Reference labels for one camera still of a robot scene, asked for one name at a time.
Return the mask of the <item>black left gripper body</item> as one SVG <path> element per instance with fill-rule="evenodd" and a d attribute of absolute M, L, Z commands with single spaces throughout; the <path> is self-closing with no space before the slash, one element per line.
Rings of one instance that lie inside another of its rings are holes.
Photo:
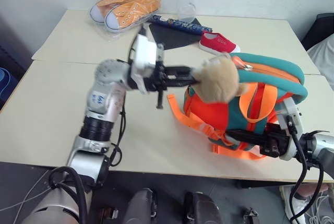
<path fill-rule="evenodd" d="M 163 93 L 166 90 L 165 79 L 164 45 L 162 43 L 158 43 L 154 72 L 149 78 L 147 78 L 148 81 L 145 82 L 147 91 L 158 93 L 156 105 L 157 109 L 163 109 Z"/>

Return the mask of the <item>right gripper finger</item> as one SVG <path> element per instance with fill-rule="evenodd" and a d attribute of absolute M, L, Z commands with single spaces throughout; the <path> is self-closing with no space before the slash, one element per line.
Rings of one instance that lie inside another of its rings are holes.
<path fill-rule="evenodd" d="M 265 134 L 257 134 L 243 129 L 227 130 L 226 134 L 233 138 L 265 138 Z"/>
<path fill-rule="evenodd" d="M 240 142 L 245 142 L 252 145 L 262 146 L 264 141 L 262 138 L 256 137 L 256 136 L 236 136 L 233 137 L 235 140 L 238 140 Z"/>

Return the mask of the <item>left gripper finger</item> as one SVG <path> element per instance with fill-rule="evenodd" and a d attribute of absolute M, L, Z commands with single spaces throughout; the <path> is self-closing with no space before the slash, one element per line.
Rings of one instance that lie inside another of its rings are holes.
<path fill-rule="evenodd" d="M 194 77 L 176 77 L 166 80 L 167 87 L 186 87 L 199 83 Z"/>
<path fill-rule="evenodd" d="M 190 75 L 196 69 L 189 66 L 166 66 L 165 73 L 167 75 Z"/>

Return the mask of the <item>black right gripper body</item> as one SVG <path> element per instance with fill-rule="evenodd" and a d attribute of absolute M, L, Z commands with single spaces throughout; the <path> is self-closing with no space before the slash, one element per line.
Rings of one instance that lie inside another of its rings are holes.
<path fill-rule="evenodd" d="M 290 137 L 279 124 L 267 123 L 259 145 L 261 155 L 277 158 L 287 152 Z"/>

